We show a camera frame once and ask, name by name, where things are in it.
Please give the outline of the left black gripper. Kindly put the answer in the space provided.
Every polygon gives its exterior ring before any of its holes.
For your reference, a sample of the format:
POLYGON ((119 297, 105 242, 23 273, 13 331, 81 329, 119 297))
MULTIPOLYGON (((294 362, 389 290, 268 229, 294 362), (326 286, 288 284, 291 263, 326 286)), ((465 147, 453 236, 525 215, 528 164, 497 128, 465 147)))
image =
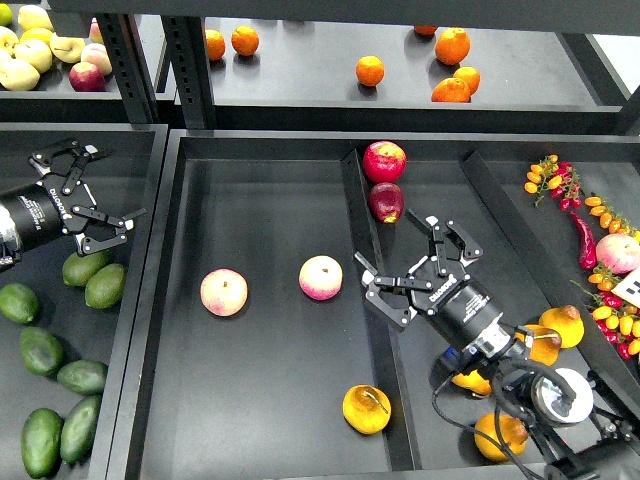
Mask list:
POLYGON ((42 179, 1 194, 1 241, 10 250, 32 250, 73 234, 79 256, 125 244, 147 210, 122 217, 98 211, 89 187, 81 181, 90 163, 110 154, 73 138, 35 150, 30 164, 42 179))

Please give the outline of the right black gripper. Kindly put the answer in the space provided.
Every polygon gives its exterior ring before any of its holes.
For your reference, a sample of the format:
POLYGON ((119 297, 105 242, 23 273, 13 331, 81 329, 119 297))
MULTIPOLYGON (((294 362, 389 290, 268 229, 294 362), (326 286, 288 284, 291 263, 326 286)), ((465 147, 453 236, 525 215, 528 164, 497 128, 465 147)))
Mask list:
POLYGON ((381 275, 359 251, 354 261, 361 268, 366 306, 402 332, 417 314, 431 323, 458 352, 498 353, 506 347, 502 309, 492 295, 465 268, 484 255, 483 248, 454 220, 441 222, 434 215, 407 211, 428 237, 428 257, 414 265, 407 277, 381 275), (406 299, 402 306, 391 296, 406 299))

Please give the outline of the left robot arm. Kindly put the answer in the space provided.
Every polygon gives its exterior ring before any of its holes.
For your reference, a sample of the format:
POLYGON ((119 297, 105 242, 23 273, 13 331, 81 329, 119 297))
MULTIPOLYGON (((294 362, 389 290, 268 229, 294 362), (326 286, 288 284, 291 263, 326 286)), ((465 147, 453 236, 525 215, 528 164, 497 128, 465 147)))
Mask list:
POLYGON ((124 216, 107 214, 83 180, 86 167, 107 154, 73 138, 34 151, 29 163, 40 178, 1 194, 1 270, 22 261, 26 252, 64 236, 74 239, 80 257, 122 245, 141 208, 124 216))

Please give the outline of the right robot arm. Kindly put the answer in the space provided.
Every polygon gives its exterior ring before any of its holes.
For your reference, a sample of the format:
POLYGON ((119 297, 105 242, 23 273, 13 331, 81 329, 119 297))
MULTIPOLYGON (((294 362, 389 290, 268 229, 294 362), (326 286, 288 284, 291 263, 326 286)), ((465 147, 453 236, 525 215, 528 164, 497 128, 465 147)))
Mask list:
POLYGON ((466 271, 482 248, 453 220, 420 223, 427 253, 401 277, 355 253, 371 311, 398 331, 428 321, 449 345, 441 357, 449 374, 477 371, 491 385, 494 414, 523 424, 545 462, 544 478, 637 478, 639 438, 626 419, 595 404, 596 381, 533 360, 534 332, 506 329, 502 308, 466 271))

